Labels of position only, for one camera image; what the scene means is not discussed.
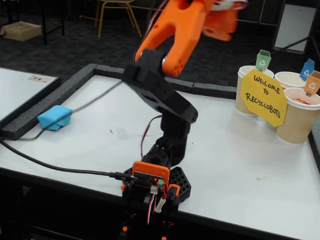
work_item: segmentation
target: black robot arm segment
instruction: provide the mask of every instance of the black robot arm segment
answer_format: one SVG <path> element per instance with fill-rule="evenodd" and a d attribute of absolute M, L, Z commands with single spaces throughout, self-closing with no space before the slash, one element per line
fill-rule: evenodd
<path fill-rule="evenodd" d="M 139 61 L 125 69 L 122 80 L 156 111 L 168 111 L 192 124 L 197 120 L 198 111 L 165 80 L 164 57 L 161 51 L 145 49 Z"/>

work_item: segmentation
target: blue sponge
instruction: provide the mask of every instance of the blue sponge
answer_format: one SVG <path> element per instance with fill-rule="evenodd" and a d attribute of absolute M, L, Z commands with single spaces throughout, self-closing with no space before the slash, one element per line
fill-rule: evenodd
<path fill-rule="evenodd" d="M 71 115 L 72 115 L 72 109 L 57 105 L 57 106 L 53 106 L 50 110 L 42 113 L 37 118 L 40 122 L 40 126 L 42 129 L 57 131 L 62 126 L 67 126 L 70 123 Z M 52 123 L 54 123 L 60 118 L 62 119 L 59 120 L 57 123 L 53 124 L 52 126 L 50 126 Z"/>

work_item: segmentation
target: chair leg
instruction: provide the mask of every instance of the chair leg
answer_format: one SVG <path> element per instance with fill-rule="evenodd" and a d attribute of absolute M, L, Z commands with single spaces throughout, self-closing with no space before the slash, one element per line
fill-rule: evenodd
<path fill-rule="evenodd" d="M 100 0 L 97 0 L 96 3 L 96 13 L 95 13 L 95 21 L 94 21 L 94 26 L 97 27 L 98 24 L 98 18 L 99 18 L 99 9 L 100 8 Z"/>
<path fill-rule="evenodd" d="M 134 21 L 132 20 L 132 17 L 131 17 L 131 13 L 130 13 L 130 11 L 129 11 L 129 8 L 126 8 L 126 12 L 128 13 L 128 16 L 129 16 L 129 18 L 130 18 L 130 22 L 131 22 L 131 24 L 132 24 L 132 27 L 135 28 L 136 26 L 135 26 Z"/>
<path fill-rule="evenodd" d="M 135 24 L 135 26 L 136 26 L 136 30 L 138 31 L 138 34 L 139 34 L 139 36 L 141 37 L 142 34 L 141 34 L 141 32 L 140 32 L 140 28 L 139 28 L 139 26 L 138 26 L 138 23 L 137 23 L 135 14 L 134 14 L 134 12 L 132 11 L 131 5 L 130 5 L 129 3 L 127 3 L 127 2 L 126 2 L 125 4 L 128 6 L 128 8 L 129 8 L 129 10 L 130 10 L 130 13 L 131 13 L 131 15 L 132 15 L 134 24 Z"/>
<path fill-rule="evenodd" d="M 99 31 L 98 31 L 98 37 L 101 36 L 101 30 L 102 30 L 102 22 L 104 21 L 104 13 L 105 13 L 105 6 L 106 4 L 108 3 L 109 1 L 105 1 L 103 4 L 102 4 L 102 7 L 101 7 L 101 16 L 100 16 L 100 24 L 99 24 Z"/>

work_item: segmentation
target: orange 3d printed part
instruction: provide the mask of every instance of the orange 3d printed part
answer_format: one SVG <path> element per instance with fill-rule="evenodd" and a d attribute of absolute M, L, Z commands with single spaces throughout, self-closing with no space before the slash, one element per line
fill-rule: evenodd
<path fill-rule="evenodd" d="M 174 44 L 162 63 L 162 71 L 178 76 L 195 49 L 201 32 L 208 37 L 229 41 L 237 26 L 238 8 L 211 11 L 216 0 L 170 0 L 135 53 L 138 62 L 144 49 L 156 49 L 174 35 Z"/>

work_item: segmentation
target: chair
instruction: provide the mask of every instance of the chair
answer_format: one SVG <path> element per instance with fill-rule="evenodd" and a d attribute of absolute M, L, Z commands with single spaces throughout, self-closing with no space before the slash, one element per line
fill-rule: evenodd
<path fill-rule="evenodd" d="M 139 36 L 141 37 L 141 32 L 137 23 L 137 20 L 135 18 L 134 12 L 132 11 L 130 3 L 134 2 L 135 0 L 97 0 L 96 5 L 96 14 L 95 14 L 95 22 L 94 26 L 97 27 L 98 21 L 99 23 L 99 31 L 98 36 L 101 36 L 101 30 L 102 30 L 102 22 L 104 19 L 104 11 L 105 9 L 126 9 L 126 12 L 128 13 L 128 16 L 130 18 L 131 24 L 133 28 L 136 28 Z M 104 2 L 101 7 L 101 14 L 100 14 L 100 20 L 99 18 L 99 8 L 100 8 L 100 2 Z M 124 6 L 106 6 L 108 3 L 117 3 L 117 4 L 124 4 Z"/>

